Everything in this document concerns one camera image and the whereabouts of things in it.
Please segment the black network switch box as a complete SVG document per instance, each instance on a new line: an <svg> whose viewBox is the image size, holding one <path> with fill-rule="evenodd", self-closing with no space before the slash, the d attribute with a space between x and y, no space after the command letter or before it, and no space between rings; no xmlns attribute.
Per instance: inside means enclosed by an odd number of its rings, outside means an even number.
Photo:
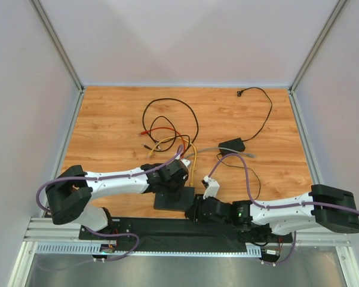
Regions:
<svg viewBox="0 0 359 287"><path fill-rule="evenodd" d="M195 188L183 187L178 193L156 193L154 209L184 212L194 202Z"/></svg>

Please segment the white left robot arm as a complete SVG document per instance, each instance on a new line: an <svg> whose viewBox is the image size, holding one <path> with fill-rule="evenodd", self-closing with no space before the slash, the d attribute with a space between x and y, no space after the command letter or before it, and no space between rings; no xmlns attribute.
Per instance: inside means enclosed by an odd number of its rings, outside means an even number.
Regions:
<svg viewBox="0 0 359 287"><path fill-rule="evenodd" d="M53 224L71 222L100 231L110 226L110 214L91 201L120 194L166 193L178 197L189 177L189 160L144 164L122 172L86 172L68 168L45 187Z"/></svg>

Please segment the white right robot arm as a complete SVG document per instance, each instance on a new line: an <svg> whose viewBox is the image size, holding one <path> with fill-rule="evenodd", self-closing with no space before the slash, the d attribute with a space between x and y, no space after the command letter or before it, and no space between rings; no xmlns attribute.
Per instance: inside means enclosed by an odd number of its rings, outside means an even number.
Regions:
<svg viewBox="0 0 359 287"><path fill-rule="evenodd" d="M196 196L185 212L197 223L220 223L240 231L264 226L278 236L324 227L334 233L359 233L359 210L353 193L327 185L312 185L300 196L273 200L224 203L215 197Z"/></svg>

